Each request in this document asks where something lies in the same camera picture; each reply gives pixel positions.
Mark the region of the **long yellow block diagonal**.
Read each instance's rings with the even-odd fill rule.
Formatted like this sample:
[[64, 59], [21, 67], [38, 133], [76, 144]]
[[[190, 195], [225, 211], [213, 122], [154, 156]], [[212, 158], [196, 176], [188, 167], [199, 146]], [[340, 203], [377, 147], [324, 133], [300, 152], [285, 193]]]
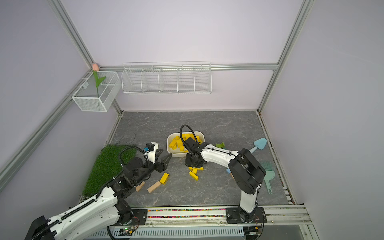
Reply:
[[171, 149], [177, 149], [182, 145], [182, 140], [180, 139], [179, 136], [175, 136], [172, 141], [169, 143], [169, 147]]

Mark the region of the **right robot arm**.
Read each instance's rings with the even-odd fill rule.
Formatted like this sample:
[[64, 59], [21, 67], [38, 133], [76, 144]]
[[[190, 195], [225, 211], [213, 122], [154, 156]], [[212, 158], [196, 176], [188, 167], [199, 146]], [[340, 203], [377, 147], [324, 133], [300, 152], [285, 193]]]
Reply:
[[247, 149], [229, 151], [217, 148], [206, 142], [198, 143], [194, 138], [182, 140], [188, 167], [201, 168], [205, 163], [215, 163], [231, 171], [241, 189], [241, 200], [238, 207], [226, 208], [227, 223], [267, 222], [265, 210], [258, 207], [258, 193], [262, 186], [266, 170]]

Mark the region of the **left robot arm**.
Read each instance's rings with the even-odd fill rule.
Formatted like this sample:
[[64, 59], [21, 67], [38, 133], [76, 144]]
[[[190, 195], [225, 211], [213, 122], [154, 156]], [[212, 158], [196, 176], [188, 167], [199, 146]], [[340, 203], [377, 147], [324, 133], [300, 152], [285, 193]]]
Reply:
[[99, 191], [77, 206], [46, 219], [35, 219], [27, 232], [27, 240], [80, 240], [101, 228], [115, 224], [132, 225], [136, 230], [145, 223], [146, 214], [135, 213], [126, 198], [149, 178], [151, 173], [164, 172], [172, 154], [161, 157], [163, 150], [144, 153], [146, 162], [133, 158], [123, 165], [119, 174]]

